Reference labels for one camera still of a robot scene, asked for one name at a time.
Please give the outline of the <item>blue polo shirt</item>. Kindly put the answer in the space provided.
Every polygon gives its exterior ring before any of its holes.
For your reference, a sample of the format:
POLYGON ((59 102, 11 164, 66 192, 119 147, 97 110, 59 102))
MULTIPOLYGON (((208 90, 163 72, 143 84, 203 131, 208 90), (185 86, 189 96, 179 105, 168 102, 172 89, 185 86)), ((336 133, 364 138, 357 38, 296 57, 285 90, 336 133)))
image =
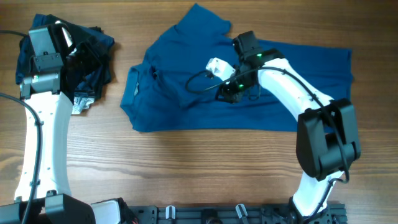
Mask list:
POLYGON ((238 62, 230 29, 230 21, 194 5, 147 49, 142 63, 131 67, 121 100, 136 131, 297 129, 294 117, 267 90, 256 97, 253 88, 236 104, 216 100, 217 80, 203 70, 213 57, 238 62))

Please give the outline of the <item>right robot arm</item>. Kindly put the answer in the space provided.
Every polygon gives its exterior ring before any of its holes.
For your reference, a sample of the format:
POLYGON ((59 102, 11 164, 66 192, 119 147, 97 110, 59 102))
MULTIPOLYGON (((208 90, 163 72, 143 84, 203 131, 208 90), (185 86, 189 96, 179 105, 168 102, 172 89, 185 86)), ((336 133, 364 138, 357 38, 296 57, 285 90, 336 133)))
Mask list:
POLYGON ((349 168, 361 155, 356 113, 350 100, 335 100, 296 72, 278 49, 263 49, 254 32, 233 39, 239 64, 211 58, 208 76, 218 77, 216 99, 237 103, 257 85, 272 93, 297 122, 296 155, 303 174, 290 200, 289 220, 310 223, 323 215, 335 183, 349 182, 349 168))

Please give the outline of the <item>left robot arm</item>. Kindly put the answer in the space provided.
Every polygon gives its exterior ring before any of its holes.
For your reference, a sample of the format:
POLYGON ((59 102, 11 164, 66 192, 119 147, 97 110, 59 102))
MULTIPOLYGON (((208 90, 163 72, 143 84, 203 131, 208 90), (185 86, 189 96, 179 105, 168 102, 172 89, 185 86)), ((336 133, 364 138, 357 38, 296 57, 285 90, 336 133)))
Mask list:
POLYGON ((88 42, 54 22, 29 30, 33 54, 16 102, 26 111, 22 174, 14 202, 1 206, 1 223, 124 223, 123 202, 91 205, 72 197, 67 175, 67 132, 75 89, 102 64, 88 42))

